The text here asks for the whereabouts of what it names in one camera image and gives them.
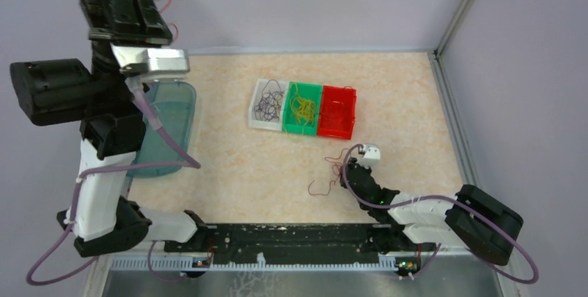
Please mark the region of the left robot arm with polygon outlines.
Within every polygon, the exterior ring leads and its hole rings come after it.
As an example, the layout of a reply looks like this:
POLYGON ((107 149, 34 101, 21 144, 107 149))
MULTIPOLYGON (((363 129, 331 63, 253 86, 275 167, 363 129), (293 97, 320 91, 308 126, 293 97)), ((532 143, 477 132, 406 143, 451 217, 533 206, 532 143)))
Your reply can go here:
POLYGON ((10 66, 19 106, 33 124, 80 123, 80 172, 70 208, 58 213, 60 225, 75 234, 82 257, 144 241, 164 241, 168 252, 199 251, 208 233, 194 212, 150 210, 123 195, 148 128, 182 166, 200 167, 164 130, 145 94, 149 82, 184 79, 188 56, 171 47, 172 32, 154 0, 80 0, 80 7, 92 43, 90 68, 75 58, 10 66))

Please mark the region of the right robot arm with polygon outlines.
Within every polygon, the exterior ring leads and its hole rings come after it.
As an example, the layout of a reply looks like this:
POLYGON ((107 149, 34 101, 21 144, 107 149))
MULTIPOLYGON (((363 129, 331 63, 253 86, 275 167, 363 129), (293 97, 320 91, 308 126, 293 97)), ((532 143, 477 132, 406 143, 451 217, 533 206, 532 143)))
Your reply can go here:
POLYGON ((463 185, 448 200, 427 199, 376 183, 370 168, 350 158, 340 170, 340 185, 360 198, 359 207, 379 223, 395 226, 390 240, 399 250, 413 244, 462 247, 499 266, 505 266, 523 218, 475 185, 463 185))

